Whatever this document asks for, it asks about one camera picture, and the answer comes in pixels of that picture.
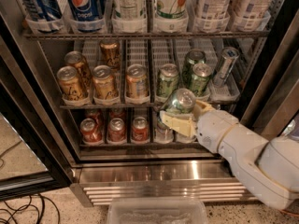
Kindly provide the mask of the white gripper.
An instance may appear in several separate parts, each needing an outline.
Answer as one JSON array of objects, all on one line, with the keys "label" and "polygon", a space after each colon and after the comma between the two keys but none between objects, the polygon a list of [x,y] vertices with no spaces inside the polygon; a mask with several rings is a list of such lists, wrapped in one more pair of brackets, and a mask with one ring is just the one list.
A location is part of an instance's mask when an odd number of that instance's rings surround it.
[{"label": "white gripper", "polygon": [[160,119],[164,125],[182,135],[196,136],[201,146],[211,153],[217,153],[221,139],[238,123],[238,119],[223,110],[214,110],[214,107],[204,101],[196,100],[192,114],[172,114],[160,112]]}]

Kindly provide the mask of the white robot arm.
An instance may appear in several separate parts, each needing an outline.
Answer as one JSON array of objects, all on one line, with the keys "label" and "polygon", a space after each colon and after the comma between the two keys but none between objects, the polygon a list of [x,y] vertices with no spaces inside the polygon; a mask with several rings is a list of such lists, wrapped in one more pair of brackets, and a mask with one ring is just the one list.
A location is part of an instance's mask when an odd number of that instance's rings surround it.
[{"label": "white robot arm", "polygon": [[235,178],[265,205],[283,210],[298,200],[298,143],[291,138],[267,140],[202,101],[187,114],[163,105],[160,118],[170,129],[196,136],[202,147],[226,159]]}]

